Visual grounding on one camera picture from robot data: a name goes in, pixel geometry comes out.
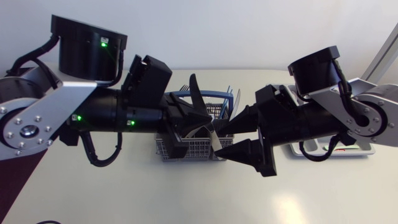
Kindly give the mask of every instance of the metal screw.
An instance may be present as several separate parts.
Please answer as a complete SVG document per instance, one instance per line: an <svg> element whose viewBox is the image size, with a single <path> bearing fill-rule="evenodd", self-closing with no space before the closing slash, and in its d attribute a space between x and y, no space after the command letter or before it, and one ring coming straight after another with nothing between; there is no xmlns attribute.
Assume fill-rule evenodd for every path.
<svg viewBox="0 0 398 224"><path fill-rule="evenodd" d="M36 122L41 122L42 121L42 117L41 116L36 116L35 117L35 121Z"/></svg>
<svg viewBox="0 0 398 224"><path fill-rule="evenodd" d="M5 108L5 107L0 107L0 113L1 114L5 114L5 113L7 113L7 109Z"/></svg>
<svg viewBox="0 0 398 224"><path fill-rule="evenodd" d="M7 133L7 138L12 139L14 137L14 133Z"/></svg>
<svg viewBox="0 0 398 224"><path fill-rule="evenodd" d="M20 118L17 118L17 119L15 120L15 124L16 124L16 125L22 124L22 120L21 120Z"/></svg>

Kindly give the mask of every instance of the white tray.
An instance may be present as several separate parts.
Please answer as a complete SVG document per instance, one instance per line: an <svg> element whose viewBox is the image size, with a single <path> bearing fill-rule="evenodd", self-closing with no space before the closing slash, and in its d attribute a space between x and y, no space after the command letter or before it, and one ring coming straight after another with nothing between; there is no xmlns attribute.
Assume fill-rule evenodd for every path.
<svg viewBox="0 0 398 224"><path fill-rule="evenodd" d="M324 155L326 153L324 147L329 146L330 138L331 137L324 137L304 141L304 149L308 154L311 154L313 156ZM357 142L355 145L359 146L359 149L337 150L339 149L339 146L344 146L342 143L339 142L335 147L335 150L332 152L331 156L365 156L373 155L376 152L372 144ZM303 156L298 143L289 144L289 146L295 156Z"/></svg>

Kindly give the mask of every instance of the black cylindrical motor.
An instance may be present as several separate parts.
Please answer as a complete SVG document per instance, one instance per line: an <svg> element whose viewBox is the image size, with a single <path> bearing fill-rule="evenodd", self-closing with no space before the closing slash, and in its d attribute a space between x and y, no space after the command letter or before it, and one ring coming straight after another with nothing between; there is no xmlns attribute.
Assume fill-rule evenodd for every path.
<svg viewBox="0 0 398 224"><path fill-rule="evenodd" d="M73 113L71 128L79 131L155 133L162 110L123 107L121 90L97 88Z"/></svg>
<svg viewBox="0 0 398 224"><path fill-rule="evenodd" d="M126 49L126 35L55 15L51 32L61 39L61 72L86 80L115 79L119 53Z"/></svg>
<svg viewBox="0 0 398 224"><path fill-rule="evenodd" d="M298 94L307 95L336 85L340 78L332 61L338 57L337 47L332 46L291 63L288 69L294 77Z"/></svg>

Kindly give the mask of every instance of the silver metal bracket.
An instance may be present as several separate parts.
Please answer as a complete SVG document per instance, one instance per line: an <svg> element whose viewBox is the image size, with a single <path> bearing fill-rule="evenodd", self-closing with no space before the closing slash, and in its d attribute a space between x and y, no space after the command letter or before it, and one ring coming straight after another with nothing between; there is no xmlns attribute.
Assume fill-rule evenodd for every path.
<svg viewBox="0 0 398 224"><path fill-rule="evenodd" d="M365 92L366 90L375 87L375 85L359 79L350 80L349 83L353 89L353 93L355 94ZM345 124L352 133L355 133L358 136L372 136L381 129L381 122L369 122L365 127L356 124L354 118L346 112L343 103L341 102L340 92L337 85L315 91L310 93L309 96L324 107L324 109L329 111L341 123ZM361 115L366 116L370 121L374 118L381 119L381 115L378 110L372 106L360 102L357 97L354 97L353 102L357 109L360 110Z"/></svg>
<svg viewBox="0 0 398 224"><path fill-rule="evenodd" d="M60 72L58 65L48 66L60 80L56 90L47 91L41 99L16 99L0 105L9 108L7 113L27 107L5 124L2 134L8 146L0 147L0 160L32 155L51 146L50 137L97 87L94 81Z"/></svg>

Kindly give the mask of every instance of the white wall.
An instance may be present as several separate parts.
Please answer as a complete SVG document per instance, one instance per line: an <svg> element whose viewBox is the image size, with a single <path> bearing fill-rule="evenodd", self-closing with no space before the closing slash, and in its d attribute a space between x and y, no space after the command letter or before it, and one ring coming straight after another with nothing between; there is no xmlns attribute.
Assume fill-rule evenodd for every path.
<svg viewBox="0 0 398 224"><path fill-rule="evenodd" d="M0 0L0 74L50 37L51 14L129 36L135 54L171 68L270 68L337 45L347 77L360 77L398 21L396 0ZM42 56L56 62L58 48Z"/></svg>

